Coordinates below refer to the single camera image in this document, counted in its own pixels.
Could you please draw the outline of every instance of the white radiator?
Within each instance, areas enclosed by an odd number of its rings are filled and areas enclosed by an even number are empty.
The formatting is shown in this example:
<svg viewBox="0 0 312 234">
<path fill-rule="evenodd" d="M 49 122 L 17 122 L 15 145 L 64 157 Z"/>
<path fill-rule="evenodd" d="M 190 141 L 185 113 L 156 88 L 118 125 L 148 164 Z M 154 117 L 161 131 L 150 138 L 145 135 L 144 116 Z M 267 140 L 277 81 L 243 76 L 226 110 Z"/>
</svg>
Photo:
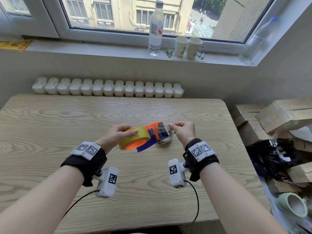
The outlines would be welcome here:
<svg viewBox="0 0 312 234">
<path fill-rule="evenodd" d="M 90 79 L 59 79 L 56 77 L 49 80 L 45 77 L 39 77 L 33 84 L 33 90 L 37 94 L 60 94 L 60 95 L 84 95 L 84 96 L 114 96 L 114 97 L 146 97 L 146 98 L 181 98 L 184 90 L 180 84 L 171 83 L 152 83 L 141 81 L 122 80 L 115 83 L 112 80 L 101 79 L 94 82 Z"/>
</svg>

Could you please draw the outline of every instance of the wood grain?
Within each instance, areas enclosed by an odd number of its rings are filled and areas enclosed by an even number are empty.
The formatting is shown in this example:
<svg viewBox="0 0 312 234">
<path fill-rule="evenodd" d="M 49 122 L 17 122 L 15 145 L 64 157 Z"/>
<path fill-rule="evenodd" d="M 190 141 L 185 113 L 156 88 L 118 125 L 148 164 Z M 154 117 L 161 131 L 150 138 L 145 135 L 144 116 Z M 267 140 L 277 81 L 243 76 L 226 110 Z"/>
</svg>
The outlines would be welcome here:
<svg viewBox="0 0 312 234">
<path fill-rule="evenodd" d="M 193 121 L 197 137 L 216 151 L 220 164 L 263 205 L 265 192 L 224 102 L 219 99 L 117 98 L 19 94 L 0 112 L 0 211 L 56 171 L 82 141 L 94 141 L 112 124 L 146 125 Z M 86 233 L 191 222 L 197 201 L 191 186 L 170 187 L 167 163 L 182 160 L 177 137 L 137 153 L 108 155 L 106 166 L 120 174 L 115 195 L 81 200 L 56 233 Z M 75 200 L 96 188 L 82 187 Z M 198 221 L 218 217 L 200 181 Z"/>
</svg>

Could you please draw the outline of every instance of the road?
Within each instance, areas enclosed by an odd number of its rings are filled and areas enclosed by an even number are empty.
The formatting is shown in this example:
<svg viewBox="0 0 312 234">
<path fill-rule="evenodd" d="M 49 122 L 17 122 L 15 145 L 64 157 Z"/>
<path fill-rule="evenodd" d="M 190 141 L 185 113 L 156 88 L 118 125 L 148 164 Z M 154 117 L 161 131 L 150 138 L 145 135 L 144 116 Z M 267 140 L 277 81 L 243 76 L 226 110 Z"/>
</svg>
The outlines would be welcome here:
<svg viewBox="0 0 312 234">
<path fill-rule="evenodd" d="M 207 15 L 205 15 L 203 13 L 199 13 L 197 10 L 194 10 L 194 9 L 191 10 L 190 18 L 195 19 L 197 21 L 200 21 L 200 18 L 202 18 L 202 17 L 204 18 L 204 21 L 202 23 L 203 25 L 215 27 L 216 24 L 218 23 L 217 20 L 210 19 Z"/>
</svg>

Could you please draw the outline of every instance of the hand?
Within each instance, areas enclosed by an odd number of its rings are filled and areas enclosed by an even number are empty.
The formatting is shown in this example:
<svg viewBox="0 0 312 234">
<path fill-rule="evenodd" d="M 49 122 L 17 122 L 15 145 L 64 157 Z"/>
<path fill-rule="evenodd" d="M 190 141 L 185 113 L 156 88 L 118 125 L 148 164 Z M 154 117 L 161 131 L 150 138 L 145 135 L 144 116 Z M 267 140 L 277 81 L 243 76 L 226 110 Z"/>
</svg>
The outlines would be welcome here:
<svg viewBox="0 0 312 234">
<path fill-rule="evenodd" d="M 138 133 L 138 130 L 126 131 L 130 128 L 132 127 L 129 124 L 112 125 L 108 132 L 94 143 L 101 146 L 105 153 L 108 154 L 112 148 L 118 145 L 124 138 L 135 136 Z"/>
<path fill-rule="evenodd" d="M 169 128 L 170 130 L 174 130 L 177 138 L 183 144 L 183 148 L 185 148 L 192 139 L 196 138 L 195 125 L 193 122 L 185 121 L 172 124 L 169 123 Z"/>
</svg>

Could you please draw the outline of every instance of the yellow paper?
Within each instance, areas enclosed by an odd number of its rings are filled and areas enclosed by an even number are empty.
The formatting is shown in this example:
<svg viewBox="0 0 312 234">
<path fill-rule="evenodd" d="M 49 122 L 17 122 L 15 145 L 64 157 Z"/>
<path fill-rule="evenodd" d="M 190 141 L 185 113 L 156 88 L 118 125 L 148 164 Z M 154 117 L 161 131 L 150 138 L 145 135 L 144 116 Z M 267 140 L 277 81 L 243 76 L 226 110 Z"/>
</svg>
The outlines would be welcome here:
<svg viewBox="0 0 312 234">
<path fill-rule="evenodd" d="M 19 43 L 0 41 L 0 49 L 25 52 L 26 48 L 30 45 L 30 43 L 31 40 L 25 40 Z"/>
</svg>

